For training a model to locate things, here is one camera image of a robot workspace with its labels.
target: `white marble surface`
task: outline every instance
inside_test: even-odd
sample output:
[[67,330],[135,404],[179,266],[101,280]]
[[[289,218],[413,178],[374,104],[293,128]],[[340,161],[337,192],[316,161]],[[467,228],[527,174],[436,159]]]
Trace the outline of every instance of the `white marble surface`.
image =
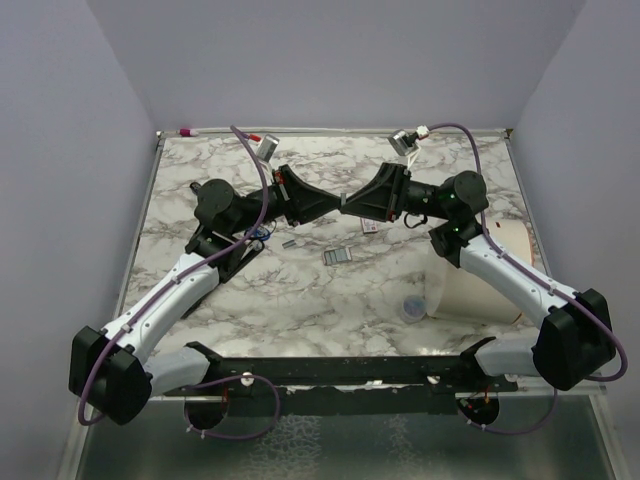
[[[530,226],[504,141],[499,136],[477,140],[488,214],[523,219]],[[396,160],[382,137],[283,136],[272,163],[288,163],[303,180],[340,194],[355,192],[383,161]],[[464,137],[434,135],[423,142],[412,178],[439,184],[473,168]],[[167,139],[127,307],[165,275],[196,228],[189,183],[215,177],[240,193],[259,188],[253,164],[235,138]],[[178,321],[156,353],[197,340],[227,356],[428,355],[457,353],[488,335],[535,335],[526,321],[510,326],[429,319],[404,323],[400,302],[424,291],[428,236],[424,227],[408,230],[401,221],[382,224],[380,230],[365,236],[359,219],[337,212],[296,229],[280,221],[267,251]],[[283,249],[291,239],[299,246]],[[343,245],[351,247],[354,261],[324,266],[322,251]]]

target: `small gray object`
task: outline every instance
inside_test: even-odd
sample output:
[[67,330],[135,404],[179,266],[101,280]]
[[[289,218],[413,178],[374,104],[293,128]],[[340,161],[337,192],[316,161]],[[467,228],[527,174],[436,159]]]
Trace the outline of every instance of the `small gray object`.
[[335,265],[337,263],[345,263],[351,261],[351,252],[348,247],[334,248],[332,250],[326,250],[322,254],[322,260],[327,266]]
[[273,156],[273,152],[276,151],[279,143],[280,139],[274,137],[273,135],[265,135],[265,137],[260,142],[260,145],[258,145],[256,156],[263,162],[269,163],[271,157]]

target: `cable clip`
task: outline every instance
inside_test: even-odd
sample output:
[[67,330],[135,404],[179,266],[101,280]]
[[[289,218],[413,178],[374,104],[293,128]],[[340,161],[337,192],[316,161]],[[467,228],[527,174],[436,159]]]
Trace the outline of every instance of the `cable clip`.
[[[243,377],[246,377],[247,375],[253,375],[251,372],[244,372],[242,374]],[[245,387],[250,387],[251,385],[253,385],[253,377],[250,378],[241,378],[240,379],[240,383],[242,383],[242,385],[244,385]]]
[[502,258],[507,254],[507,251],[499,243],[496,243],[496,247],[498,247],[499,250],[499,252],[496,252],[496,257],[498,258],[498,260],[502,260]]
[[418,140],[422,140],[429,136],[429,129],[426,125],[420,125],[418,128],[416,128],[416,133],[418,134]]

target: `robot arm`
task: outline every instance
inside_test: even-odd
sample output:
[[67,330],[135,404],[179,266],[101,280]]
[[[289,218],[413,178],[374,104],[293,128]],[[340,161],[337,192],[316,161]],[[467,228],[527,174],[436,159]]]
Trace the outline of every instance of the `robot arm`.
[[[396,132],[389,140],[394,144],[398,138]],[[405,147],[396,150],[406,154]],[[555,388],[569,390],[612,360],[615,347],[560,294],[575,299],[611,330],[606,300],[595,290],[579,293],[547,277],[545,283],[552,289],[545,290],[531,278],[542,276],[540,272],[511,255],[518,268],[505,261],[508,252],[491,240],[500,251],[494,249],[476,220],[489,206],[486,192],[484,179],[476,172],[462,172],[434,186],[412,181],[404,165],[385,163],[369,184],[347,198],[340,211],[377,221],[395,221],[404,212],[446,220],[429,232],[436,253],[493,286],[540,330],[537,338],[484,339],[467,356],[487,376],[541,376]]]
[[[273,184],[268,190],[265,223],[284,216],[290,225],[297,226],[340,207],[339,197],[306,184],[288,165],[273,173]],[[228,282],[262,252],[262,242],[255,239],[202,265],[177,282],[180,272],[235,243],[233,235],[249,229],[262,207],[262,190],[241,196],[221,179],[206,182],[197,189],[197,197],[195,216],[200,224],[185,253],[167,275],[136,305],[99,332],[85,327],[73,340],[69,389],[80,396],[99,355],[107,343],[124,330],[99,369],[88,396],[91,405],[118,424],[132,420],[150,396],[197,384],[203,379],[211,359],[197,349],[185,347],[174,354],[149,357],[176,321],[188,315],[219,284]],[[127,322],[131,316],[163,288],[168,289],[129,327]]]

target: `light purple wall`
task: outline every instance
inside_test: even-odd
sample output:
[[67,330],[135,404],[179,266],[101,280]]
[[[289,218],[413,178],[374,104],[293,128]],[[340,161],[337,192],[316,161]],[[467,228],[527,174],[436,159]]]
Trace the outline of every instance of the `light purple wall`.
[[590,0],[527,103],[515,158],[553,274],[605,294],[631,368],[610,386],[640,478],[640,3]]
[[71,339],[112,314],[154,125],[83,0],[0,15],[0,476],[52,478]]
[[88,0],[162,129],[514,126],[584,0]]

